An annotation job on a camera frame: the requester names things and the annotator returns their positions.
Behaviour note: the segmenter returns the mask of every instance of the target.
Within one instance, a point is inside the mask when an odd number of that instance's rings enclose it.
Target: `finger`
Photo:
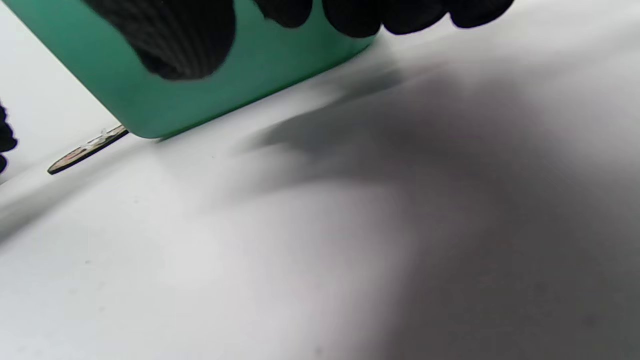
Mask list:
[[[352,38],[365,38],[380,30],[377,0],[323,0],[329,23]]]
[[[165,79],[201,79],[227,58],[236,36],[233,0],[84,0]]]
[[[309,15],[313,0],[254,0],[264,17],[285,28],[302,26]]]
[[[513,0],[446,0],[451,20],[459,28],[487,24],[504,14]]]
[[[381,0],[382,23],[396,35],[430,27],[447,13],[442,0]]]

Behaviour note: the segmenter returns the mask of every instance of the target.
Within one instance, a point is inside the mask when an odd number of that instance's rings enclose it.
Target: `white surface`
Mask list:
[[[637,359],[638,19],[519,0],[34,166],[0,187],[0,358]]]

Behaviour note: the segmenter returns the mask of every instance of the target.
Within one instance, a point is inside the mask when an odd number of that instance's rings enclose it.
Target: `green phone case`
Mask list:
[[[226,62],[207,79],[174,82],[147,72],[124,38],[81,0],[3,1],[130,132],[145,138],[215,119],[328,70],[373,41],[333,29],[320,1],[306,24],[285,29],[251,0],[236,0],[236,41]]]

